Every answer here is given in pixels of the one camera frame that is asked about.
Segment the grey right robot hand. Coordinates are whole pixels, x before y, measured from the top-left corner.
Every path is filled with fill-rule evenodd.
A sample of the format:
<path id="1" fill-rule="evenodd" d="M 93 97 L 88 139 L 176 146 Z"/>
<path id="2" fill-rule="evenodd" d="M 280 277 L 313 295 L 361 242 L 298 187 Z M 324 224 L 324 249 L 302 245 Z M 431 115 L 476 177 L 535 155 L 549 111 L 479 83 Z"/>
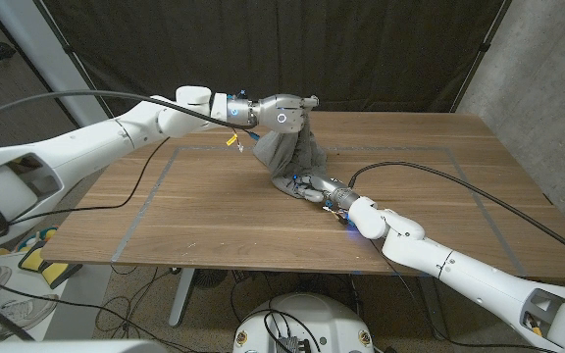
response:
<path id="1" fill-rule="evenodd" d="M 350 187 L 336 178 L 318 175 L 294 176 L 292 190 L 314 203 L 329 201 L 337 209 L 349 210 L 360 198 Z"/>

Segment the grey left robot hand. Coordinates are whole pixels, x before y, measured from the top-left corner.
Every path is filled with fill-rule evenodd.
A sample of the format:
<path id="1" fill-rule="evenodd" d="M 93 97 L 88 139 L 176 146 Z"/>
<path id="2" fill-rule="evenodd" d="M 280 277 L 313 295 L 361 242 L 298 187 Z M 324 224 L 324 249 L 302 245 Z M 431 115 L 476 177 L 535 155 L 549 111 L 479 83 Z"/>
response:
<path id="1" fill-rule="evenodd" d="M 319 98 L 275 94 L 258 101 L 231 96 L 223 111 L 227 121 L 244 128 L 265 126 L 278 133 L 300 132 L 309 112 L 319 105 Z"/>

